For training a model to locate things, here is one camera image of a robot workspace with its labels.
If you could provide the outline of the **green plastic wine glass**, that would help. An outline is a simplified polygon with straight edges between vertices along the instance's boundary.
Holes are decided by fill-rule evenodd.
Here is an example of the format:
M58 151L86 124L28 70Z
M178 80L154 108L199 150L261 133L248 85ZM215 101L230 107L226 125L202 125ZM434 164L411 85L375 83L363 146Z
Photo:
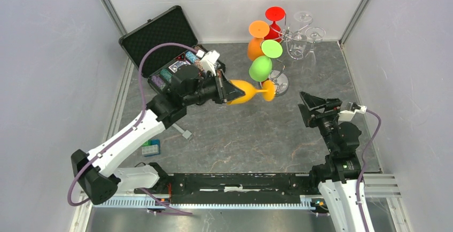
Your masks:
M256 58L250 68L250 77L257 82L265 81L272 71L272 60L283 54L283 47L275 40L264 40L261 43L263 56Z

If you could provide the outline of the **yellow plastic wine glass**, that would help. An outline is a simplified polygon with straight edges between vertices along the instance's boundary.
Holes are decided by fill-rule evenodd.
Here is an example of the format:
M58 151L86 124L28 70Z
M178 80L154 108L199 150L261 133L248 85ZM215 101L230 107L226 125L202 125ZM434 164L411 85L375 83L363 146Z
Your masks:
M262 89L256 89L251 83L244 80L231 80L234 86L242 90L245 95L227 102L228 105L243 104L251 100L257 93L261 93L265 101L270 102L275 97L275 86L270 80L262 83Z

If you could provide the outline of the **clear wine glass front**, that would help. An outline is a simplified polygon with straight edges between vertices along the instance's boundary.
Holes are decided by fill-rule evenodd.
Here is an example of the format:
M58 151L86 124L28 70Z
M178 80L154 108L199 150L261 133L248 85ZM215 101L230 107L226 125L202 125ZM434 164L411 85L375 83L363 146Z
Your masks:
M304 55L304 61L302 64L302 75L305 77L312 76L315 73L316 68L316 55L315 45L320 43L326 32L320 27L309 27L306 30L307 45L309 45L308 52Z

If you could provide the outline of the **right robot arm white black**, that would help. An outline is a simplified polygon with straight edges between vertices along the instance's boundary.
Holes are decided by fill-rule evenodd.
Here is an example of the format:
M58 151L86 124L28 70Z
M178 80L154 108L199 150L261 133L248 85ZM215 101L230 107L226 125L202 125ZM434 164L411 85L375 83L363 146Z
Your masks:
M304 125L317 128L328 149L325 163L309 172L309 188L321 194L336 231L374 231L365 201L364 161L356 150L362 132L352 118L367 107L355 102L341 109L342 100L300 92L298 105Z

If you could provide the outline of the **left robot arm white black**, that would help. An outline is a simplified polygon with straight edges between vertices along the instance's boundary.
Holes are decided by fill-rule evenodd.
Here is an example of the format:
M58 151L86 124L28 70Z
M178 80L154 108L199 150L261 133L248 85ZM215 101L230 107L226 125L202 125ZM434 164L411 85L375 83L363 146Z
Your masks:
M246 96L239 80L228 80L218 69L202 75L195 65L183 65L172 74L170 85L144 105L139 115L98 147L71 155L74 180L95 205L109 200L117 191L150 188L155 193L167 189L168 179L151 165L120 168L120 164L142 144L187 114L187 107L208 100L232 104Z

